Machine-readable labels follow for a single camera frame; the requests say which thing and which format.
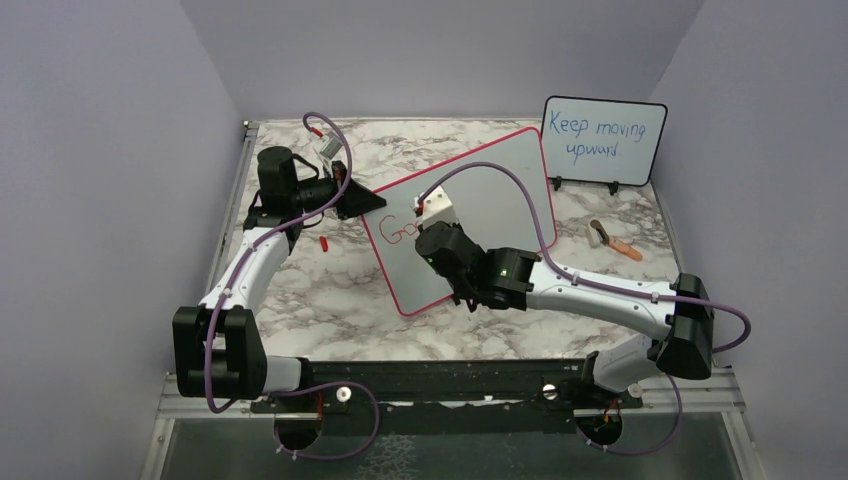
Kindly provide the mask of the red framed whiteboard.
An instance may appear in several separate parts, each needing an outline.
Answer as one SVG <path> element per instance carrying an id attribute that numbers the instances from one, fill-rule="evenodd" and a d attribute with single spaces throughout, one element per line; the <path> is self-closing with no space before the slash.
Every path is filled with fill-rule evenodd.
<path id="1" fill-rule="evenodd" d="M 485 249 L 513 247 L 537 250 L 539 243 L 521 188 L 505 174 L 515 174 L 532 198 L 547 246 L 557 239 L 541 133 L 526 127 L 457 157 L 376 189 L 385 207 L 366 214 L 366 232 L 386 278 L 396 309 L 403 316 L 426 310 L 452 293 L 415 252 L 420 222 L 415 198 L 436 180 L 462 167 L 442 188 L 469 237 Z"/>

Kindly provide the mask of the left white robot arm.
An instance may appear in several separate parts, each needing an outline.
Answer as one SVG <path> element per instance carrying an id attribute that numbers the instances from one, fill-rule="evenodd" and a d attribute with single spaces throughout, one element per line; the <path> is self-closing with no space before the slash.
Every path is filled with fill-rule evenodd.
<path id="1" fill-rule="evenodd" d="M 338 219 L 363 216 L 386 206 L 384 198 L 351 179 L 349 168 L 323 157 L 313 176 L 301 179 L 306 161 L 288 147 L 258 155 L 259 189 L 243 223 L 236 258 L 195 306 L 172 320 L 179 393 L 189 398 L 254 400 L 276 393 L 298 411 L 313 401 L 314 384 L 303 376 L 305 362 L 266 354 L 256 312 L 273 276 L 288 259 L 306 218 L 328 208 Z"/>

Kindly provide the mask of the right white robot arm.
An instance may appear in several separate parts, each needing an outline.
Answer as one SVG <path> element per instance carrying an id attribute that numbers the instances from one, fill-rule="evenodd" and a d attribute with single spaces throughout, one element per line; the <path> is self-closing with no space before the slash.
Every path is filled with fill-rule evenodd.
<path id="1" fill-rule="evenodd" d="M 642 379 L 664 373 L 705 380 L 712 372 L 714 310 L 702 280 L 633 281 L 548 264 L 530 251 L 485 250 L 457 224 L 420 229 L 416 253 L 470 310 L 544 310 L 603 320 L 637 337 L 590 354 L 577 380 L 579 398 L 600 407 Z"/>

